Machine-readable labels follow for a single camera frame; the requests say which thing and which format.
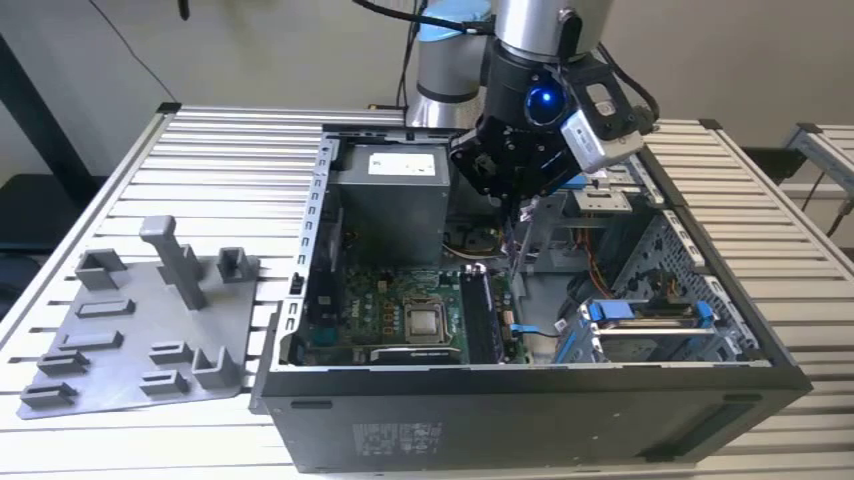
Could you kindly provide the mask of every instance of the power cable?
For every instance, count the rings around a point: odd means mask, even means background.
[[[396,18],[397,20],[405,20],[406,22],[420,23],[421,25],[434,25],[436,27],[444,27],[472,35],[492,35],[495,33],[489,22],[452,22],[441,18],[425,17],[420,14],[410,14],[392,8],[381,7],[368,0],[352,0],[352,3],[366,8],[373,13],[378,13],[389,18]]]
[[[661,110],[657,105],[657,100],[655,100],[655,97],[648,92],[648,90],[643,88],[643,85],[640,85],[640,83],[631,77],[631,75],[625,73],[623,68],[616,63],[616,60],[611,56],[611,52],[608,52],[608,49],[604,47],[601,43],[597,46],[597,50],[599,50],[599,54],[601,55],[601,58],[613,68],[613,73],[616,74],[619,79],[625,83],[625,85],[628,85],[628,87],[637,93],[637,95],[640,95],[640,98],[649,106],[653,120],[657,121],[657,119],[661,117]]]
[[[839,225],[841,224],[841,219],[844,218],[844,215],[840,213],[839,215],[836,215],[836,218],[832,221],[832,225],[829,225],[829,230],[827,230],[827,238],[832,237],[832,234],[836,233],[836,229],[839,228]]]
[[[809,190],[809,193],[805,195],[805,200],[803,200],[803,205],[800,205],[800,211],[805,212],[805,207],[809,204],[809,200],[812,200],[812,195],[815,195],[815,190],[817,190],[817,185],[821,183],[821,180],[824,179],[824,172],[821,172],[817,175],[817,178],[815,179],[815,183],[812,184],[812,188]]]
[[[428,0],[412,0],[412,15],[424,13],[426,9]],[[405,49],[402,52],[402,68],[400,70],[400,79],[397,81],[397,94],[394,96],[394,107],[400,107],[400,99],[402,97],[402,108],[409,108],[409,97],[406,92],[406,71],[409,69],[409,59],[412,58],[412,48],[414,46],[414,39],[417,38],[417,32],[420,31],[418,23],[409,23],[409,29],[405,37]]]
[[[104,21],[106,22],[106,24],[109,25],[109,28],[112,28],[112,31],[116,32],[116,35],[118,36],[118,39],[121,40],[121,43],[124,43],[124,46],[126,47],[128,52],[130,52],[130,56],[133,57],[133,60],[136,60],[136,62],[145,69],[145,71],[148,72],[150,77],[157,81],[157,83],[162,87],[162,90],[165,91],[166,95],[169,96],[169,99],[173,102],[177,102],[177,100],[174,99],[174,95],[172,95],[172,91],[169,90],[169,88],[162,83],[162,80],[160,80],[160,77],[157,77],[157,74],[148,67],[148,65],[145,65],[145,62],[142,62],[142,59],[138,58],[138,55],[136,55],[136,52],[133,51],[133,47],[130,47],[130,44],[128,43],[128,40],[124,38],[124,35],[121,35],[121,32],[118,31],[118,28],[116,28],[116,25],[112,23],[112,20],[109,20],[109,17],[104,13],[104,10],[101,10],[101,7],[97,6],[97,3],[94,3],[94,0],[88,0],[88,2],[89,2],[89,5],[92,5],[92,8],[94,8],[94,10],[97,10],[97,13],[100,14],[100,16],[104,19]]]

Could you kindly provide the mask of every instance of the screw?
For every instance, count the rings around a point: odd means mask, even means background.
[[[575,16],[575,10],[572,10],[571,8],[561,8],[557,11],[557,20],[560,20],[560,23],[564,23],[573,16]]]

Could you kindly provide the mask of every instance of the motherboard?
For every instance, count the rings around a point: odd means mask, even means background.
[[[459,270],[348,268],[340,318],[309,325],[305,364],[480,363],[484,331],[497,339],[485,347],[489,355],[499,362],[521,361],[521,342],[508,328],[515,314],[507,277],[501,272],[487,275],[472,290],[467,275]],[[471,312],[481,305],[489,309],[475,316]]]

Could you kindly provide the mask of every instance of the metal slat table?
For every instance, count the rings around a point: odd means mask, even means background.
[[[154,255],[136,237],[146,215],[178,218],[196,253],[240,245],[261,257],[245,391],[284,295],[296,224],[322,123],[396,125],[397,113],[184,107],[158,114],[0,322],[0,473],[33,479],[297,476],[274,427],[233,399],[22,421],[17,394],[78,287],[86,248],[125,262]],[[384,478],[841,479],[854,477],[854,268],[719,130],[667,121],[647,137],[747,293],[815,391],[693,466],[418,472]],[[374,478],[369,474],[344,476]]]
[[[797,150],[854,196],[854,126],[800,123],[784,148]]]

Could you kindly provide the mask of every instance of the cable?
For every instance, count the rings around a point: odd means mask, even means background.
[[[812,195],[815,194],[815,190],[817,190],[817,185],[821,183],[823,179],[824,179],[824,172],[821,172],[817,175],[817,178],[815,179],[815,183],[812,184],[812,189],[809,190],[809,193],[805,195],[805,200],[803,200],[803,205],[800,205],[801,212],[805,212],[805,206],[809,204],[809,200],[812,200]]]
[[[587,251],[587,262],[589,263],[589,280],[592,281],[596,290],[604,296],[604,298],[613,298],[608,293],[608,289],[605,288],[607,282],[604,281],[604,277],[601,275],[601,271],[599,270],[599,265],[596,264],[596,259],[592,255],[592,249],[589,247],[589,229],[583,230],[584,234],[584,250]]]
[[[118,36],[118,39],[121,40],[121,43],[124,43],[124,46],[126,47],[128,52],[130,52],[130,56],[133,57],[133,60],[136,60],[136,62],[142,66],[145,71],[150,74],[150,77],[157,81],[157,83],[162,87],[162,90],[165,91],[166,95],[172,99],[172,101],[177,102],[177,100],[174,99],[174,95],[172,95],[172,91],[169,90],[169,88],[162,83],[162,80],[160,80],[160,77],[157,77],[157,74],[154,74],[154,72],[150,70],[150,68],[148,68],[148,65],[145,65],[145,62],[142,62],[142,60],[136,55],[136,52],[133,51],[133,48],[130,47],[130,44],[128,43],[126,39],[124,38],[124,35],[121,35],[121,32],[116,28],[116,25],[112,23],[112,20],[109,20],[109,17],[106,16],[104,11],[101,10],[101,7],[97,6],[97,3],[94,3],[94,0],[88,0],[88,1],[89,1],[89,5],[92,5],[94,10],[97,10],[97,13],[104,18],[104,21],[109,25],[109,28],[112,28],[112,31],[116,32],[116,35]]]
[[[420,14],[426,9],[428,0],[412,0],[412,15]],[[420,24],[409,23],[409,30],[405,36],[405,49],[402,51],[402,68],[400,69],[400,79],[397,81],[397,94],[394,96],[394,107],[400,107],[400,97],[402,96],[402,108],[409,108],[409,97],[405,85],[405,74],[409,69],[409,59],[412,58],[412,47],[414,46],[414,39],[417,38],[417,32],[420,30]]]
[[[657,121],[657,119],[661,117],[661,110],[657,105],[657,100],[655,100],[655,97],[648,92],[648,90],[643,88],[643,85],[640,85],[640,83],[633,78],[631,78],[631,76],[621,69],[621,67],[616,63],[616,60],[613,60],[613,57],[611,56],[611,52],[608,52],[608,49],[604,47],[601,43],[597,46],[597,50],[604,61],[611,64],[611,67],[613,68],[613,73],[616,74],[619,79],[625,83],[625,85],[628,85],[628,87],[635,92],[637,92],[637,95],[640,95],[640,98],[643,98],[643,101],[647,103],[647,105],[649,106],[649,110],[652,111],[653,119],[655,121]]]
[[[515,335],[524,335],[525,333],[529,333],[531,335],[539,335],[540,337],[545,337],[545,338],[560,338],[559,333],[557,334],[545,333],[540,331],[539,327],[533,325],[520,325],[517,323],[513,323],[509,326],[509,331]]]
[[[469,255],[468,253],[453,250],[444,243],[441,244],[441,248],[444,248],[452,255],[457,256],[464,260],[489,260],[492,258],[500,258],[500,255]]]
[[[489,28],[488,22],[451,22],[434,17],[425,17],[424,15],[414,15],[390,8],[380,7],[368,0],[352,0],[352,3],[362,8],[366,8],[373,13],[378,13],[385,17],[396,18],[397,20],[405,20],[406,22],[420,23],[421,25],[434,25],[436,27],[444,27],[457,32],[473,34],[473,35],[492,35],[493,29]]]
[[[832,237],[832,234],[836,233],[836,229],[839,228],[839,225],[841,224],[841,219],[844,218],[844,214],[840,213],[839,215],[836,215],[836,218],[832,221],[832,225],[829,225],[829,230],[827,230],[827,238]]]

